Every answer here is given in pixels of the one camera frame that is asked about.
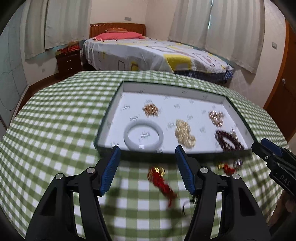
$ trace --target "wooden door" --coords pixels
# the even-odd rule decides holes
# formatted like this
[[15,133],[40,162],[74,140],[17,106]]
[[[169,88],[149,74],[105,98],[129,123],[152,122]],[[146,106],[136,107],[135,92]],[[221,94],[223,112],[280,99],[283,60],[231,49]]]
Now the wooden door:
[[282,65],[264,109],[289,141],[296,132],[296,35],[287,21]]

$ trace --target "light switch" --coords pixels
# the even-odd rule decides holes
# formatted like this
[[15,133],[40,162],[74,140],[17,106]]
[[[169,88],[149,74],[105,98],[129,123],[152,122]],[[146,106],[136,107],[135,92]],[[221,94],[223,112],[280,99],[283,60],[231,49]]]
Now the light switch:
[[277,49],[277,44],[276,44],[275,42],[272,42],[272,47],[273,47],[274,49]]

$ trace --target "table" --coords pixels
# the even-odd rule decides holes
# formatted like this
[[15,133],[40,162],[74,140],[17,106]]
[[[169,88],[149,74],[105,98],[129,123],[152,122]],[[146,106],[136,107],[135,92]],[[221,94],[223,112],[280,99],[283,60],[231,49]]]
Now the table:
[[[228,96],[260,141],[266,137],[288,148],[269,114],[228,88],[194,78],[156,71],[86,71],[36,93],[21,109],[0,143],[0,206],[24,237],[30,219],[54,176],[80,174],[94,166],[99,155],[93,141],[107,107],[122,81],[162,83]],[[253,154],[244,159],[240,176],[268,219],[281,188],[268,176],[263,160]],[[172,209],[147,180],[149,163],[121,160],[110,190],[99,198],[113,240],[183,240],[194,211],[183,203],[185,190],[175,163],[161,164],[165,180],[178,194]],[[211,167],[215,173],[223,172]],[[74,198],[77,231],[84,236],[78,196]],[[221,195],[212,231],[216,236],[221,215]]]

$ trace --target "nightstand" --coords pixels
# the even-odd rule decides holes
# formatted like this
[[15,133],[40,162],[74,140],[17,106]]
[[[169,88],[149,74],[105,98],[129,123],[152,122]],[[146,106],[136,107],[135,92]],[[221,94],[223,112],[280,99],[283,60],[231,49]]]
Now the nightstand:
[[56,56],[56,59],[61,77],[70,77],[82,71],[80,50],[59,54]]

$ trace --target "wooden headboard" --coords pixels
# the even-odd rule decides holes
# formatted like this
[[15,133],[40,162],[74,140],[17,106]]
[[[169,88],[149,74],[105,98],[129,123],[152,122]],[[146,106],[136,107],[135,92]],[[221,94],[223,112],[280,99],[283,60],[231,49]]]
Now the wooden headboard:
[[93,23],[89,28],[89,38],[95,37],[105,32],[108,28],[125,28],[130,32],[136,32],[146,36],[145,24],[139,23]]

